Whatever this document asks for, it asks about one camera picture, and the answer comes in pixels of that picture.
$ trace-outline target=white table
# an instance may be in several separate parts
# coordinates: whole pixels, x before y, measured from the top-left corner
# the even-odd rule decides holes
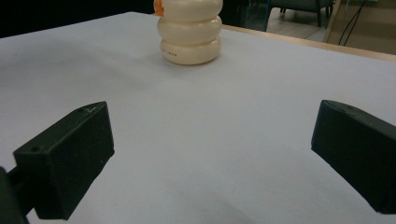
[[[116,154],[67,223],[396,222],[310,149],[322,99],[396,124],[396,63],[223,30],[215,61],[179,66],[160,53],[157,20],[0,39],[0,165],[107,101]]]

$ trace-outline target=white bottle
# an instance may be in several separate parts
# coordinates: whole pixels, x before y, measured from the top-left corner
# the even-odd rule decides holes
[[[220,52],[222,0],[155,0],[161,51],[178,64],[206,63]]]

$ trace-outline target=wooden floor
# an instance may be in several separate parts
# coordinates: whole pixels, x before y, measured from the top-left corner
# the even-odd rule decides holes
[[[246,28],[262,31],[264,14],[265,4],[248,9]],[[322,42],[328,21],[324,8],[322,10],[322,27],[318,27],[316,13],[286,10],[286,13],[283,14],[280,13],[279,8],[273,8],[267,32]]]

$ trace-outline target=chair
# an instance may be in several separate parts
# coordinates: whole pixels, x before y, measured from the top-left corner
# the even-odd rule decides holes
[[[280,7],[280,11],[285,13],[286,9],[316,12],[318,15],[318,27],[321,26],[320,10],[326,7],[326,17],[332,14],[333,0],[268,0],[265,12],[264,32],[267,31],[268,19],[273,7]]]

